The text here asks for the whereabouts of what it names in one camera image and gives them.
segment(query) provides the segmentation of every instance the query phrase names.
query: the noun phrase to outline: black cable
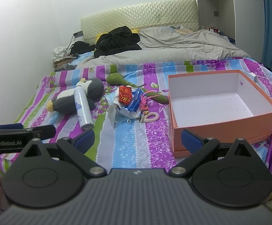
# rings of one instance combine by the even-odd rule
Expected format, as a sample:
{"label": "black cable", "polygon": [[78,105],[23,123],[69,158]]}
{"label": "black cable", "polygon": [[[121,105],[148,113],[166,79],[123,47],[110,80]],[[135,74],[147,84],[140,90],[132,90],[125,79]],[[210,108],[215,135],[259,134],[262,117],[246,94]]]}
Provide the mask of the black cable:
{"label": "black cable", "polygon": [[66,48],[66,50],[65,50],[65,52],[64,52],[64,57],[65,57],[65,54],[66,54],[66,52],[67,52],[67,49],[69,48],[69,46],[70,46],[70,44],[71,44],[71,42],[72,42],[72,39],[73,39],[73,35],[72,35],[72,37],[71,37],[71,40],[70,40],[70,42],[69,42],[68,47]]}

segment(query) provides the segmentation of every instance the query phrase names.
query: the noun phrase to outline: blue plastic wrapper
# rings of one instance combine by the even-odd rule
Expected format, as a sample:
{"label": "blue plastic wrapper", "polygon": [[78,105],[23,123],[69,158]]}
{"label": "blue plastic wrapper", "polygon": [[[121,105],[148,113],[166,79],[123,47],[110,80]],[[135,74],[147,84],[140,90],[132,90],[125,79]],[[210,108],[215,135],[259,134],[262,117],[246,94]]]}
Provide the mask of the blue plastic wrapper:
{"label": "blue plastic wrapper", "polygon": [[128,109],[129,112],[130,111],[137,112],[141,102],[141,95],[143,95],[143,91],[140,88],[138,88],[132,94],[133,94],[133,99],[131,100],[129,105],[126,107],[126,109]]}

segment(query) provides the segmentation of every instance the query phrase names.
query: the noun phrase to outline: floral striped fabric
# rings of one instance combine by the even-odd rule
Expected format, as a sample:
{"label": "floral striped fabric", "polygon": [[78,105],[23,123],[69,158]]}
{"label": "floral striped fabric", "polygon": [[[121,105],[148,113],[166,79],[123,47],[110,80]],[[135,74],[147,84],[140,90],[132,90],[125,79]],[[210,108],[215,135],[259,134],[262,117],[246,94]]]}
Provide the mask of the floral striped fabric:
{"label": "floral striped fabric", "polygon": [[[158,90],[167,95],[167,76],[170,74],[229,69],[239,69],[246,73],[254,72],[260,76],[258,78],[259,86],[272,97],[272,73],[249,58],[107,65],[51,73],[40,82],[35,96],[16,122],[22,123],[25,128],[53,124],[57,134],[54,138],[44,142],[54,143],[57,139],[65,136],[73,138],[82,131],[76,114],[50,113],[45,106],[49,100],[63,90],[73,88],[81,78],[100,78],[104,83],[105,94],[109,94],[116,87],[107,85],[105,79],[110,73],[119,72],[131,83],[144,84],[146,89]],[[107,100],[102,97],[92,112],[95,120],[93,129],[95,143],[85,155],[107,170],[111,168],[165,168],[169,170],[176,165],[168,138],[169,107],[152,100],[148,102],[148,105],[150,111],[160,114],[158,121],[153,123],[134,121],[131,124],[124,122],[113,129],[106,115]],[[272,173],[272,136],[267,141],[254,144],[253,147]],[[8,170],[17,156],[18,154],[0,156],[2,173]]]}

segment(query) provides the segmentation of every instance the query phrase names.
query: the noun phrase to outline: open shoe box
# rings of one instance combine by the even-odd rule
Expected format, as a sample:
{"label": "open shoe box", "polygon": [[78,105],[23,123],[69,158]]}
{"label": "open shoe box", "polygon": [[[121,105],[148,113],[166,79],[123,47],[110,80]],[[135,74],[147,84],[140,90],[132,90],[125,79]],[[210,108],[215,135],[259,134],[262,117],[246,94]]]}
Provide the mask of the open shoe box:
{"label": "open shoe box", "polygon": [[272,99],[240,70],[169,75],[168,88],[175,157],[190,155],[183,129],[225,143],[242,137],[254,144],[271,135]]}

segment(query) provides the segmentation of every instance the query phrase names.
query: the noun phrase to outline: green massage hammer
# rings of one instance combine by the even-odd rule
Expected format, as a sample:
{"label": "green massage hammer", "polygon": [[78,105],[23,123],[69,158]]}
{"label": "green massage hammer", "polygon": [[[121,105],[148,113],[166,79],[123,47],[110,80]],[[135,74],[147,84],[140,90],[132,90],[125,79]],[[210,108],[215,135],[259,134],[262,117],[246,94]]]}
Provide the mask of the green massage hammer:
{"label": "green massage hammer", "polygon": [[[134,88],[138,88],[139,86],[134,85],[128,81],[126,81],[123,76],[120,73],[111,73],[110,75],[107,76],[107,83],[110,85],[123,85],[127,86],[130,85]],[[146,94],[147,96],[155,96],[152,98],[152,100],[159,102],[161,104],[168,104],[168,98],[164,95],[161,95],[157,92],[149,92]]]}

